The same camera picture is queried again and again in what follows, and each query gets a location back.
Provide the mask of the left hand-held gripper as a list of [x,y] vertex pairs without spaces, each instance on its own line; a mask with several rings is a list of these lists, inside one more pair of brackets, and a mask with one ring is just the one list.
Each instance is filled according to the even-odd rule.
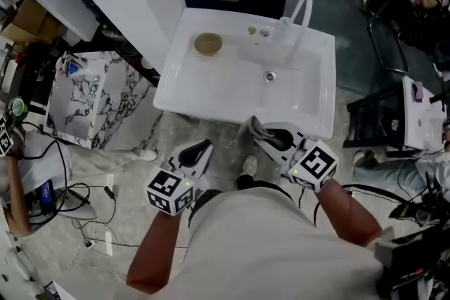
[[148,177],[144,190],[150,205],[176,216],[196,201],[210,187],[205,173],[213,150],[209,139],[177,146]]

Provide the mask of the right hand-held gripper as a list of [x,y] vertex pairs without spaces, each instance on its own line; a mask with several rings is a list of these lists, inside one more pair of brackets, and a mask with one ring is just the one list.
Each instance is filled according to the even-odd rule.
[[338,156],[320,139],[285,122],[262,125],[254,141],[280,167],[289,182],[320,192],[337,171]]

